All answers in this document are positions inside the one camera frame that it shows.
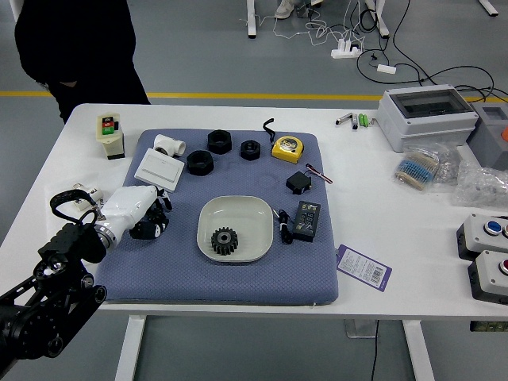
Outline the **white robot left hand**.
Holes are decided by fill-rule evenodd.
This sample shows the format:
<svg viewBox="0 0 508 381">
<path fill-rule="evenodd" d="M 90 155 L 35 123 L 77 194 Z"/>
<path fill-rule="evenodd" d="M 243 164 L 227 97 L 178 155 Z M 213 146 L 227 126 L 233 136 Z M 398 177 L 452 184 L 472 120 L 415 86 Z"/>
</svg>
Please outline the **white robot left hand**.
<svg viewBox="0 0 508 381">
<path fill-rule="evenodd" d="M 138 240 L 158 238 L 168 225 L 164 210 L 172 210 L 167 192 L 155 186 L 131 186 L 117 189 L 102 207 L 104 218 L 95 230 L 105 248 L 115 248 L 124 231 Z"/>
</svg>

